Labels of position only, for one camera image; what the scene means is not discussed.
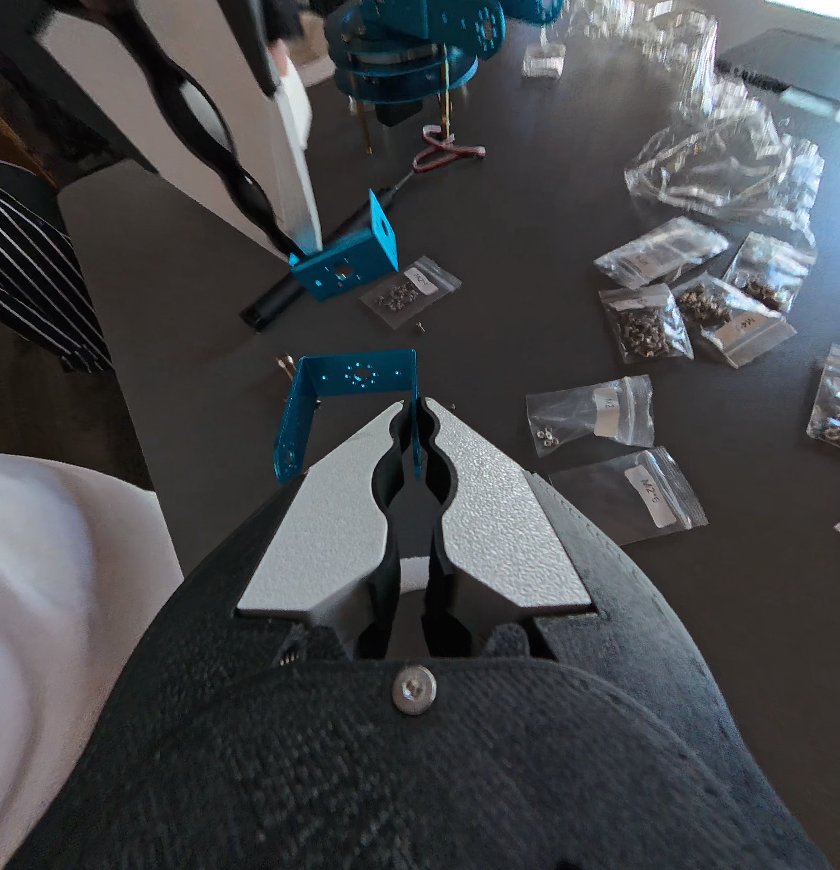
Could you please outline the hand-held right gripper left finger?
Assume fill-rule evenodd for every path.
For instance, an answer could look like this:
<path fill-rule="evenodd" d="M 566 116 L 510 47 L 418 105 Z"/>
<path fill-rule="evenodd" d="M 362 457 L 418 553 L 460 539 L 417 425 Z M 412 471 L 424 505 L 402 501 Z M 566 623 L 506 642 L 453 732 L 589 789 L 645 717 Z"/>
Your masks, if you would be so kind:
<path fill-rule="evenodd" d="M 404 484 L 405 401 L 304 474 L 237 613 L 332 629 L 357 658 L 382 658 L 400 596 L 388 507 Z"/>

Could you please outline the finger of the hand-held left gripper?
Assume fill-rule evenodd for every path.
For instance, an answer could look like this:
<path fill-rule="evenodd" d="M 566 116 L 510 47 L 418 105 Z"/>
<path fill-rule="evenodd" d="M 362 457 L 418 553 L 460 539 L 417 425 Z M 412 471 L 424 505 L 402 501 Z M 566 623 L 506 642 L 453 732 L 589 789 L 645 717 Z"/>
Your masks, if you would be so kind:
<path fill-rule="evenodd" d="M 321 229 L 304 149 L 285 92 L 257 84 L 217 1 L 142 1 L 138 12 L 160 47 L 188 74 L 234 156 L 262 188 L 279 229 L 304 252 Z"/>
<path fill-rule="evenodd" d="M 138 2 L 75 2 L 51 14 L 39 44 L 162 180 L 283 260 L 295 242 L 241 167 L 208 99 L 171 60 Z"/>

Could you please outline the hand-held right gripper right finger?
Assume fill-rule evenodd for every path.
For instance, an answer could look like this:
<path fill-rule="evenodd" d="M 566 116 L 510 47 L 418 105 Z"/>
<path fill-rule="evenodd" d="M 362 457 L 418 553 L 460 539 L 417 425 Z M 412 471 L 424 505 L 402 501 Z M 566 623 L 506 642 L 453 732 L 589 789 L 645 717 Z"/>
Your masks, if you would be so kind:
<path fill-rule="evenodd" d="M 432 526 L 422 626 L 435 658 L 477 654 L 501 625 L 585 615 L 592 600 L 523 467 L 420 400 Z"/>

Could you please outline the small blue metal bracket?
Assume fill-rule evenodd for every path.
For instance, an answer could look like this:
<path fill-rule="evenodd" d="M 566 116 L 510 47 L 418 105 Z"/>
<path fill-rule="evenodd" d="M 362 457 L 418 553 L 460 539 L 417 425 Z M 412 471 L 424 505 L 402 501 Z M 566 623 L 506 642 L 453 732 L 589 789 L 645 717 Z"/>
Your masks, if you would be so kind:
<path fill-rule="evenodd" d="M 370 190 L 367 203 L 323 243 L 290 256 L 290 273 L 318 301 L 340 296 L 399 270 L 396 233 L 386 210 L 396 186 Z"/>

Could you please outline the large blue U bracket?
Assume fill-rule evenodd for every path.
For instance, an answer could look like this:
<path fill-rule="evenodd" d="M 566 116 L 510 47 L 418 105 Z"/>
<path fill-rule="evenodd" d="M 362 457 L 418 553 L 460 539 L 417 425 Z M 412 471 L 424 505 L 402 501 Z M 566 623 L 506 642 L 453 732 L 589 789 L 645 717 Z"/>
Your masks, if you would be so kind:
<path fill-rule="evenodd" d="M 287 484 L 303 470 L 318 399 L 405 391 L 411 395 L 412 456 L 415 476 L 420 478 L 422 447 L 417 423 L 419 387 L 415 351 L 401 349 L 300 358 L 295 366 L 273 451 L 278 482 Z"/>

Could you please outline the dark desk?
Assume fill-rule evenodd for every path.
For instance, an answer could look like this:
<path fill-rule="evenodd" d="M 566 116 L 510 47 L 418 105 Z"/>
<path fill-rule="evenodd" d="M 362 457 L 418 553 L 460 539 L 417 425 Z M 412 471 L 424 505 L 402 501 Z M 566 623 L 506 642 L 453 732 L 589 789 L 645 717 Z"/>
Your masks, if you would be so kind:
<path fill-rule="evenodd" d="M 569 53 L 555 87 L 523 83 L 527 37 L 517 28 L 457 101 L 457 132 L 487 158 L 396 196 L 400 256 L 431 255 L 463 280 L 422 336 L 389 329 L 357 291 L 305 296 L 255 335 L 239 312 L 284 269 L 244 235 L 131 161 L 61 195 L 185 573 L 277 490 L 277 352 L 413 347 L 422 393 L 521 464 L 545 473 L 612 452 L 574 445 L 538 460 L 523 397 L 619 368 L 598 298 L 608 283 L 591 262 L 667 217 L 623 182 L 666 101 L 639 60 L 597 43 Z M 759 688 L 840 677 L 840 450 L 806 435 L 819 360 L 840 342 L 840 124 L 781 109 L 784 129 L 826 159 L 797 335 L 739 371 L 702 354 L 649 364 L 660 441 L 709 524 L 628 548 L 722 682 Z"/>

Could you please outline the nearly empty labelled zip bag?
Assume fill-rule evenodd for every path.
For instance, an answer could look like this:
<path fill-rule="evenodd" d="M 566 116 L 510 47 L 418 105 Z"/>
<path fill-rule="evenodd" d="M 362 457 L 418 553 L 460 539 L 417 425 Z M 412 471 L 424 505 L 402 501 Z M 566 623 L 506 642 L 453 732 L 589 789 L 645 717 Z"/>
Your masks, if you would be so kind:
<path fill-rule="evenodd" d="M 619 546 L 708 525 L 697 494 L 664 446 L 556 471 L 549 480 Z"/>

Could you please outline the black electric screwdriver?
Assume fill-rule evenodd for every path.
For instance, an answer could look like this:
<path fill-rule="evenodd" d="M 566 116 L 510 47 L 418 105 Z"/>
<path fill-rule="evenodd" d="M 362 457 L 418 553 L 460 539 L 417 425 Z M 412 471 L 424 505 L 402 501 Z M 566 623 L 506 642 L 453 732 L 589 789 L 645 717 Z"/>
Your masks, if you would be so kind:
<path fill-rule="evenodd" d="M 392 207 L 396 194 L 404 187 L 404 185 L 414 178 L 414 171 L 410 171 L 406 176 L 389 187 L 383 187 L 375 190 L 375 196 L 379 201 L 382 210 L 386 213 Z M 340 237 L 349 235 L 352 232 L 357 232 L 361 229 L 371 227 L 371 206 L 366 202 L 361 207 L 356 209 L 342 223 L 340 223 L 332 232 L 323 238 L 325 246 L 332 245 Z M 240 317 L 251 329 L 255 332 L 262 332 L 267 328 L 284 310 L 292 305 L 296 299 L 299 299 L 304 293 L 304 288 L 301 283 L 294 277 L 291 271 L 278 280 L 272 288 L 267 290 L 252 304 L 242 310 Z"/>

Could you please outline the zip bag with few nuts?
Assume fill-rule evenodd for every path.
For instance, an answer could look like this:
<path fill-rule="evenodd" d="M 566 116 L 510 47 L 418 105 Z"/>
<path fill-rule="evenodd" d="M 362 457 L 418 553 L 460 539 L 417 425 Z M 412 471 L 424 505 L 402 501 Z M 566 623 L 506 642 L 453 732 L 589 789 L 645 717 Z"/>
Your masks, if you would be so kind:
<path fill-rule="evenodd" d="M 528 425 L 540 458 L 589 436 L 619 445 L 655 445 L 653 386 L 647 375 L 525 397 Z"/>

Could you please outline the clear zip bag of screws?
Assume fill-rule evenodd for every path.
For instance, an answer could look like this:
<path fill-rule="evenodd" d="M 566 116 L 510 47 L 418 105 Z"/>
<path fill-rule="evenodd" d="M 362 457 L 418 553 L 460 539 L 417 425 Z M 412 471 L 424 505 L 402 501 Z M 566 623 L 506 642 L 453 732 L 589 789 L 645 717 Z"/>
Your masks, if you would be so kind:
<path fill-rule="evenodd" d="M 722 280 L 771 310 L 787 314 L 817 260 L 776 237 L 750 232 Z"/>
<path fill-rule="evenodd" d="M 707 272 L 685 280 L 672 293 L 690 337 L 734 369 L 797 334 L 784 315 Z"/>
<path fill-rule="evenodd" d="M 407 323 L 414 324 L 423 311 L 458 290 L 462 284 L 459 277 L 423 255 L 364 292 L 359 300 L 395 330 Z"/>
<path fill-rule="evenodd" d="M 599 301 L 624 364 L 695 358 L 682 313 L 665 283 L 601 290 Z"/>

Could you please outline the metal cross wrench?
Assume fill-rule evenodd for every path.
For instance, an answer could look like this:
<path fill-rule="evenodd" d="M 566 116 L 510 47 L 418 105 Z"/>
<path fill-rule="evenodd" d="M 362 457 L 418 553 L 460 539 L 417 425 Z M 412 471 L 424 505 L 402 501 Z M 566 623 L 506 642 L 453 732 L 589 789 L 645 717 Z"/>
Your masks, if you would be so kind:
<path fill-rule="evenodd" d="M 279 370 L 287 380 L 287 385 L 284 389 L 284 396 L 281 399 L 282 404 L 287 405 L 294 385 L 294 380 L 299 369 L 299 364 L 292 355 L 287 353 L 277 354 L 275 361 L 278 365 Z M 307 366 L 304 367 L 303 370 L 300 372 L 300 386 L 300 391 L 304 391 L 314 398 L 314 410 L 318 410 L 321 407 L 321 398 L 313 378 L 311 377 L 311 375 L 309 375 L 309 370 Z"/>

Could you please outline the striped black jacket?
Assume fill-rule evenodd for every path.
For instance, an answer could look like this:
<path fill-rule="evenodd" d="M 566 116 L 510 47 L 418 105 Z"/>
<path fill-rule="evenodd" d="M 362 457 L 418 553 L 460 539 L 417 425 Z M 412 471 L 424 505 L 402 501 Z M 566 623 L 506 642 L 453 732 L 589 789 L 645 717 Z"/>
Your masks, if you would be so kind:
<path fill-rule="evenodd" d="M 56 190 L 0 160 L 0 322 L 67 372 L 114 370 Z"/>

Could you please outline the labelled clear zip bag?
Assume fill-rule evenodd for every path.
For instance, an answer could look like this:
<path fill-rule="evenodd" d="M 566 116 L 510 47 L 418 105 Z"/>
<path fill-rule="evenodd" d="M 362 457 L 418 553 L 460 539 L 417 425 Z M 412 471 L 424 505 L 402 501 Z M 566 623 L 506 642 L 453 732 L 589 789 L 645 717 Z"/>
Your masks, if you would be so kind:
<path fill-rule="evenodd" d="M 674 280 L 729 247 L 724 234 L 680 216 L 601 255 L 593 265 L 621 287 L 636 290 Z"/>

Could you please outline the clear zip bag of nuts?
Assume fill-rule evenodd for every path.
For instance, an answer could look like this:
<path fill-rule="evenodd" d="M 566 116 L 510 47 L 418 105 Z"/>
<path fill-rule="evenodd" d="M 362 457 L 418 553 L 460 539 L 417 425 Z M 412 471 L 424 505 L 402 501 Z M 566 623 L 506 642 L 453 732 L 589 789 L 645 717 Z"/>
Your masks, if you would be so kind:
<path fill-rule="evenodd" d="M 818 380 L 807 435 L 840 449 L 840 343 L 833 343 Z"/>

